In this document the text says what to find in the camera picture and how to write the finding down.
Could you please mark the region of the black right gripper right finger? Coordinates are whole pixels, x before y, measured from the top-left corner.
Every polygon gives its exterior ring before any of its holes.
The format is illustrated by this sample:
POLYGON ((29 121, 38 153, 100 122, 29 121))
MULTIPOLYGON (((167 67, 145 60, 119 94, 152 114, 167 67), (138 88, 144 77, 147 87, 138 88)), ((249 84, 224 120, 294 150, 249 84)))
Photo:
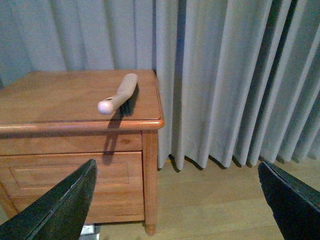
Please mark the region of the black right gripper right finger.
POLYGON ((265 200, 285 240, 320 238, 320 192, 268 161, 258 166, 265 200))

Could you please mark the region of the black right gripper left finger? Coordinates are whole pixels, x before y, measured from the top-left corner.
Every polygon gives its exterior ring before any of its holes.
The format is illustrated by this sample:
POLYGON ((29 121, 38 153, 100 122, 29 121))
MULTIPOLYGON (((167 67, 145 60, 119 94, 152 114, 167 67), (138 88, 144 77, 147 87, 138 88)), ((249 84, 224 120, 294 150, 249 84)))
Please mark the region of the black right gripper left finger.
POLYGON ((97 180, 90 159, 26 209, 1 224, 2 240, 77 240, 81 235, 97 180))

